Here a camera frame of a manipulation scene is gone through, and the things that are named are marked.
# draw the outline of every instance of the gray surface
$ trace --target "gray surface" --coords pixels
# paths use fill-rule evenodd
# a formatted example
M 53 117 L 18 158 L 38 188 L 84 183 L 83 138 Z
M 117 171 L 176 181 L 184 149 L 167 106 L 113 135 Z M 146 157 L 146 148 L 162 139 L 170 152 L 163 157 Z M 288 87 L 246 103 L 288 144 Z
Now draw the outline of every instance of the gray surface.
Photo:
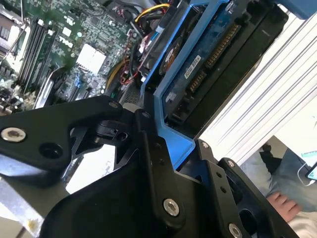
M 0 179 L 0 203 L 34 237 L 38 236 L 49 211 L 67 195 L 62 183 L 37 188 L 10 178 Z

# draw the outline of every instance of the person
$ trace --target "person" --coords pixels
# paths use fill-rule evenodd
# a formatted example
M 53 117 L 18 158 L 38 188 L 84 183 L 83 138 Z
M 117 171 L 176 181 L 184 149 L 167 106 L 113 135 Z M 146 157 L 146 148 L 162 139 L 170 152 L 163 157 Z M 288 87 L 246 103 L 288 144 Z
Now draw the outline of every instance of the person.
M 305 162 L 291 150 L 287 150 L 280 166 L 270 174 L 260 153 L 253 154 L 241 169 L 255 184 L 280 216 L 300 238 L 317 238 L 317 182 L 310 186 L 305 178 L 307 167 L 297 171 Z

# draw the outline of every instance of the yellow cable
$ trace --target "yellow cable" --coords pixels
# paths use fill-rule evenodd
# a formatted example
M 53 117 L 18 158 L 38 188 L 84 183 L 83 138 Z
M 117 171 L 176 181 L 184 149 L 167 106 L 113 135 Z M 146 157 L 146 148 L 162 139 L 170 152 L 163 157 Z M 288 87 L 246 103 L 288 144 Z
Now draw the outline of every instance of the yellow cable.
M 111 73 L 111 75 L 109 76 L 108 82 L 106 84 L 106 89 L 108 89 L 108 87 L 110 86 L 111 82 L 113 81 L 114 77 L 117 75 L 117 73 L 119 72 L 119 70 L 121 69 L 121 67 L 123 66 L 124 61 L 121 61 L 117 67 L 113 70 L 113 72 Z
M 150 7 L 150 8 L 148 8 L 148 9 L 144 10 L 144 11 L 135 19 L 135 22 L 138 22 L 138 21 L 140 20 L 140 18 L 141 18 L 143 15 L 145 15 L 146 13 L 149 13 L 149 12 L 151 12 L 151 11 L 153 11 L 153 10 L 155 10 L 155 9 L 161 8 L 161 7 L 163 7 L 163 6 L 169 7 L 169 4 L 167 4 L 167 3 L 159 4 L 159 5 L 156 5 L 156 6 L 153 6 L 153 7 Z

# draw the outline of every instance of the jeans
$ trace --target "jeans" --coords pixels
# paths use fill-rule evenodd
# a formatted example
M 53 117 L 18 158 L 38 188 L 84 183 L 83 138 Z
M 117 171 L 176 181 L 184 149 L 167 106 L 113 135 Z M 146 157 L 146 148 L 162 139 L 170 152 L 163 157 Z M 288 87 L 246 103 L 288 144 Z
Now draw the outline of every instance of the jeans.
M 297 177 L 297 171 L 304 163 L 301 158 L 288 149 L 281 165 L 271 175 L 261 159 L 260 153 L 256 152 L 241 166 L 241 169 L 265 197 L 280 192 L 297 202 L 303 212 L 317 212 L 317 181 L 305 187 Z M 309 167 L 305 166 L 299 173 L 304 184 L 310 182 L 305 177 L 308 170 Z

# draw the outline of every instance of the green circuit board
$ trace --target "green circuit board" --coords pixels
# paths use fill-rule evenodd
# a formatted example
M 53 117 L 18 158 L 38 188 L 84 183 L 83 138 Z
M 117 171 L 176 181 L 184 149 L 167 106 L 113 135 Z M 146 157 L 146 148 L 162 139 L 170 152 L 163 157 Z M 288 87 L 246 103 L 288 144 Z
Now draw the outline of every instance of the green circuit board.
M 21 9 L 20 0 L 5 2 L 17 11 Z M 38 76 L 47 54 L 40 82 L 45 82 L 47 71 L 64 68 L 66 72 L 56 98 L 70 102 L 87 88 L 90 90 L 89 97 L 103 94 L 109 71 L 122 60 L 137 38 L 131 26 L 115 12 L 116 7 L 112 4 L 105 8 L 92 0 L 24 0 L 24 16 L 29 18 L 30 30 L 41 24 L 51 34 L 46 35 L 38 52 L 39 62 L 34 66 L 32 78 Z M 90 72 L 78 63 L 78 57 L 87 45 L 105 57 L 98 73 Z M 33 98 L 36 98 L 38 92 L 33 90 L 32 87 L 25 90 L 25 97 L 33 93 Z

